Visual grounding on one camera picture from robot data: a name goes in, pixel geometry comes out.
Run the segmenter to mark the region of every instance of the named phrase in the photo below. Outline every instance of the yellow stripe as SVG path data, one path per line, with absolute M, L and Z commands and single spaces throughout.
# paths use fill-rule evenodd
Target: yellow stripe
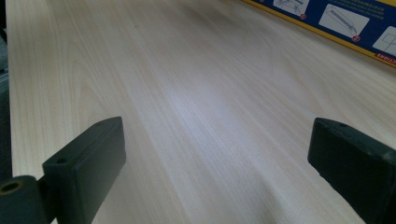
M 384 4 L 396 7 L 396 0 L 376 0 L 377 2 L 382 2 Z
M 291 17 L 288 17 L 288 16 L 286 16 L 286 15 L 280 13 L 280 12 L 277 12 L 277 11 L 275 11 L 275 10 L 269 8 L 269 7 L 265 7 L 265 6 L 261 5 L 261 4 L 258 4 L 258 3 L 256 3 L 256 2 L 253 2 L 252 0 L 243 0 L 243 1 L 244 1 L 244 2 L 247 2 L 247 3 L 251 4 L 251 5 L 253 5 L 253 6 L 255 6 L 255 7 L 259 7 L 259 8 L 261 8 L 261 9 L 265 10 L 265 11 L 268 11 L 268 12 L 274 14 L 274 15 L 277 15 L 278 17 L 280 17 L 280 18 L 282 18 L 282 19 L 284 19 L 284 20 L 291 21 L 291 22 L 293 22 L 293 23 L 295 23 L 295 24 L 297 24 L 297 25 L 299 25 L 299 26 L 304 27 L 304 28 L 307 29 L 307 30 L 313 31 L 313 32 L 315 32 L 315 33 L 317 33 L 317 34 L 319 34 L 319 35 L 323 35 L 323 36 L 329 38 L 329 39 L 332 40 L 332 41 L 335 41 L 335 42 L 340 43 L 340 44 L 342 44 L 342 45 L 344 45 L 344 46 L 347 46 L 347 47 L 349 47 L 349 48 L 351 48 L 351 49 L 354 49 L 354 50 L 356 50 L 356 51 L 358 51 L 358 52 L 360 52 L 360 53 L 363 53 L 363 54 L 365 54 L 365 55 L 367 55 L 367 56 L 369 56 L 369 57 L 372 57 L 372 58 L 374 58 L 374 59 L 377 59 L 377 60 L 379 60 L 380 62 L 383 62 L 383 63 L 386 63 L 386 64 L 389 64 L 389 65 L 391 65 L 391 66 L 396 67 L 396 64 L 394 64 L 394 63 L 389 63 L 389 62 L 387 62 L 387 61 L 384 61 L 384 60 L 381 60 L 381 59 L 375 57 L 375 54 L 372 53 L 370 50 L 363 49 L 363 48 L 361 48 L 361 47 L 358 47 L 358 46 L 356 46 L 356 45 L 353 45 L 353 44 L 351 44 L 351 43 L 349 43 L 349 42 L 347 42 L 347 41 L 345 41 L 345 40 L 343 40 L 343 39 L 341 39 L 341 38 L 338 38 L 338 37 L 336 37 L 336 36 L 334 36 L 334 35 L 330 35 L 330 34 L 324 32 L 324 31 L 319 30 L 318 28 L 315 28 L 315 27 L 313 27 L 313 26 L 310 26 L 310 25 L 308 25 L 308 24 L 305 24 L 305 23 L 303 23 L 303 22 L 301 22 L 301 21 L 297 21 L 297 20 L 295 20 L 295 19 L 293 19 L 293 18 L 291 18 Z

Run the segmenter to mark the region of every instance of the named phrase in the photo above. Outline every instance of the yellow border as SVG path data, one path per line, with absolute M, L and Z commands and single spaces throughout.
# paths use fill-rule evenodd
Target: yellow border
M 384 61 L 384 60 L 382 60 L 382 59 L 380 59 L 380 58 L 377 58 L 377 57 L 375 56 L 375 53 L 371 52 L 370 50 L 367 50 L 367 49 L 358 47 L 358 46 L 356 46 L 356 45 L 353 45 L 353 44 L 351 44 L 351 43 L 349 43 L 349 42 L 347 42 L 347 41 L 345 41 L 345 40 L 343 40 L 343 39 L 341 39 L 341 38 L 338 38 L 338 37 L 336 37 L 336 36 L 330 35 L 330 34 L 324 32 L 324 31 L 319 30 L 318 28 L 315 28 L 315 27 L 313 27 L 313 26 L 310 26 L 310 25 L 308 25 L 308 24 L 305 24 L 305 23 L 303 23 L 303 22 L 301 22 L 301 21 L 297 21 L 297 20 L 295 20 L 295 19 L 293 19 L 293 18 L 291 18 L 291 17 L 288 17 L 288 16 L 286 16 L 286 15 L 280 13 L 280 12 L 277 12 L 277 11 L 275 11 L 275 10 L 269 8 L 269 7 L 265 7 L 265 6 L 261 5 L 261 4 L 258 4 L 258 3 L 256 3 L 256 2 L 253 2 L 252 0 L 242 0 L 242 1 L 244 1 L 244 2 L 246 2 L 246 3 L 249 3 L 249 4 L 251 4 L 251 5 L 255 6 L 255 7 L 259 7 L 259 8 L 261 8 L 261 9 L 263 9 L 263 10 L 265 10 L 265 11 L 268 11 L 268 12 L 274 14 L 274 15 L 277 15 L 278 17 L 280 17 L 280 18 L 282 18 L 282 19 L 284 19 L 284 20 L 291 21 L 291 22 L 293 22 L 293 23 L 295 23 L 295 24 L 297 24 L 297 25 L 299 25 L 299 26 L 301 26 L 301 27 L 304 27 L 304 28 L 307 29 L 307 30 L 313 31 L 313 32 L 315 32 L 315 33 L 317 33 L 317 34 L 319 34 L 319 35 L 323 35 L 323 36 L 329 38 L 329 39 L 332 40 L 332 41 L 335 41 L 335 42 L 340 43 L 340 44 L 342 44 L 342 45 L 344 45 L 344 46 L 347 46 L 347 47 L 349 47 L 350 49 L 354 49 L 354 50 L 356 50 L 356 51 L 358 51 L 358 52 L 360 52 L 360 53 L 363 53 L 363 54 L 365 54 L 365 55 L 367 55 L 367 56 L 369 56 L 369 57 L 371 57 L 371 58 L 374 58 L 374 59 L 376 59 L 376 60 L 379 60 L 379 61 L 382 62 L 382 63 L 386 63 L 386 64 L 388 64 L 388 65 L 390 65 L 390 66 L 396 67 L 396 64 L 394 64 L 394 63 L 390 63 L 390 62 Z

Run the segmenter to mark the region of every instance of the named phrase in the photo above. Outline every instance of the printed illustration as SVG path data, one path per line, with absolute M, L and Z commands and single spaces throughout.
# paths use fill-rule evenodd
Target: printed illustration
M 329 4 L 319 24 L 352 38 L 359 36 L 369 20 L 369 18 Z
M 309 0 L 275 0 L 274 6 L 282 8 L 289 13 L 301 16 L 308 7 Z
M 376 40 L 373 47 L 396 56 L 396 28 L 388 27 L 384 34 Z

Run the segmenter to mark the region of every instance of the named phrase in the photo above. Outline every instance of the dark floor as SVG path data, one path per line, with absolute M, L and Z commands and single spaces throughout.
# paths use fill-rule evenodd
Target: dark floor
M 0 181 L 12 177 L 7 44 L 0 38 Z

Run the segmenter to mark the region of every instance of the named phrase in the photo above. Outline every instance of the table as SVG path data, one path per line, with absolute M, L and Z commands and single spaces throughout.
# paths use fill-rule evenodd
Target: table
M 14 175 L 122 116 L 94 223 L 363 223 L 313 120 L 396 147 L 395 69 L 238 0 L 7 1 Z

